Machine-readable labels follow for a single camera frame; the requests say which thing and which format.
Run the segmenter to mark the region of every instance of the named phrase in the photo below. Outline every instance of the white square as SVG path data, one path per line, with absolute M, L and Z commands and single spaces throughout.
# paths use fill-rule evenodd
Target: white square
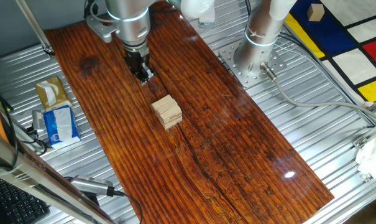
M 376 77 L 376 68 L 359 49 L 345 52 L 333 59 L 354 85 Z
M 358 42 L 370 40 L 376 37 L 376 19 L 352 27 L 348 31 Z
M 328 60 L 322 61 L 324 66 L 331 72 L 331 74 L 336 77 L 336 80 L 339 81 L 339 83 L 348 91 L 348 93 L 353 96 L 360 105 L 364 104 L 364 100 L 362 97 L 360 97 L 349 85 L 345 80 L 341 77 L 341 74 L 337 72 L 337 70 L 334 68 L 334 66 L 331 65 L 331 63 Z
M 376 15 L 376 0 L 321 0 L 344 26 Z

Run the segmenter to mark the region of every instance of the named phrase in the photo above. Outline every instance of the yellow stripe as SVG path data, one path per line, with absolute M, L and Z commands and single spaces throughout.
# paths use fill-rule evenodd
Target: yellow stripe
M 311 38 L 306 34 L 306 32 L 302 29 L 299 23 L 291 16 L 290 14 L 287 15 L 286 18 L 287 25 L 294 31 L 294 33 L 308 46 L 311 51 L 318 57 L 324 57 L 324 53 L 319 50 L 318 46 L 314 44 Z
M 376 81 L 358 88 L 358 90 L 366 97 L 367 101 L 376 101 Z

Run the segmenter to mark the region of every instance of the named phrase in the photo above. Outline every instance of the gray cable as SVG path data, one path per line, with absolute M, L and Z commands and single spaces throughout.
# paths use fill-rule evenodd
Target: gray cable
M 280 93 L 284 96 L 284 98 L 286 98 L 286 100 L 291 103 L 291 104 L 294 104 L 296 106 L 301 106 L 301 107 L 317 107 L 317 106 L 347 106 L 347 107 L 350 107 L 352 109 L 356 109 L 356 110 L 360 110 L 362 112 L 364 112 L 365 114 L 369 115 L 369 116 L 372 116 L 373 118 L 376 119 L 376 114 L 369 111 L 368 109 L 365 109 L 363 107 L 360 107 L 360 106 L 357 106 L 357 105 L 354 105 L 352 103 L 345 103 L 345 102 L 324 102 L 324 103 L 300 103 L 300 102 L 297 102 L 295 100 L 292 100 L 290 97 L 288 97 L 286 95 L 286 93 L 283 91 L 282 87 L 280 86 L 279 84 L 279 81 L 277 79 L 275 79 L 273 81 L 276 85 L 276 87 L 279 89 Z

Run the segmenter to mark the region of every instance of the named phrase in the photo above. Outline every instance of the mondrian pattern mat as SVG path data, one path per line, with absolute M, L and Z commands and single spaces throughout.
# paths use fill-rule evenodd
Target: mondrian pattern mat
M 324 5 L 320 22 L 308 20 Z M 376 0 L 298 0 L 286 23 L 361 102 L 376 101 Z

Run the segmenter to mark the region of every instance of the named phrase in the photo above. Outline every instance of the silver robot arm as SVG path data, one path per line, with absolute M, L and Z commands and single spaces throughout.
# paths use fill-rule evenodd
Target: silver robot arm
M 86 16 L 89 27 L 106 43 L 112 41 L 112 33 L 120 38 L 126 50 L 126 63 L 141 84 L 154 75 L 149 66 L 149 48 L 146 38 L 150 31 L 149 6 L 161 0 L 105 0 L 111 25 L 104 26 L 95 15 Z M 214 4 L 214 0 L 167 0 L 185 17 L 199 18 Z M 94 5 L 89 4 L 91 12 Z
M 261 0 L 251 12 L 245 37 L 234 54 L 237 69 L 245 77 L 257 77 L 268 64 L 286 16 L 296 0 Z

